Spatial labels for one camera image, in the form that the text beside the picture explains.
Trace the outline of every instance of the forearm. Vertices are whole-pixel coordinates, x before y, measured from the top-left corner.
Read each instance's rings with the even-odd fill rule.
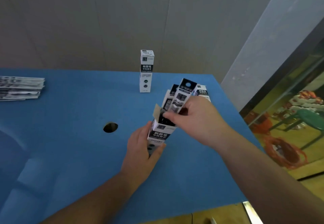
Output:
[[[91,193],[56,212],[43,224],[99,224],[110,220],[135,192],[137,186],[119,173]]]
[[[320,223],[323,202],[233,130],[214,149],[264,224]]]

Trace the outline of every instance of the person's right hand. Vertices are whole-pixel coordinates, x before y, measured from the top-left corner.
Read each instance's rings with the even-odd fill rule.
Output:
[[[223,120],[208,99],[191,96],[184,108],[188,109],[188,115],[168,111],[163,116],[200,143],[215,149],[215,143],[224,141],[226,136],[232,132],[232,128]]]

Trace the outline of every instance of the blue table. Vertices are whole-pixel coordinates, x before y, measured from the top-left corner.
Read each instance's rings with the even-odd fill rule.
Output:
[[[150,93],[139,73],[0,69],[0,75],[46,78],[39,99],[0,102],[0,223],[38,223],[115,175],[130,134],[181,78],[206,85],[237,132],[261,148],[209,74],[153,73]],[[105,133],[107,122],[119,125]],[[181,129],[167,140],[148,180],[115,223],[131,224],[245,201],[221,157]]]

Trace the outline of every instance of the gray wall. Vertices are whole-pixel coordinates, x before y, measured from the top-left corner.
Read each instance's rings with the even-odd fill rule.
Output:
[[[209,73],[221,81],[270,0],[0,0],[0,67]]]
[[[324,17],[324,0],[271,0],[221,83],[240,111]]]

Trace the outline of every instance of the green stool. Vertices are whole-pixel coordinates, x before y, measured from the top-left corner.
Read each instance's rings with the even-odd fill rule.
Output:
[[[290,126],[288,126],[284,131],[287,132],[288,130],[296,127],[298,124],[304,122],[308,126],[311,126],[312,128],[315,128],[321,132],[321,134],[315,138],[314,140],[310,141],[306,145],[304,145],[301,149],[304,150],[308,148],[310,145],[314,144],[316,141],[324,137],[324,118],[322,118],[320,115],[316,114],[315,112],[303,109],[303,110],[298,110],[294,115],[291,115],[287,117],[286,119],[283,119],[281,122],[275,124],[272,126],[270,130],[273,130],[274,128],[277,128],[281,124],[283,124],[286,120],[291,119],[291,118],[296,118],[299,119],[297,122],[294,122]]]

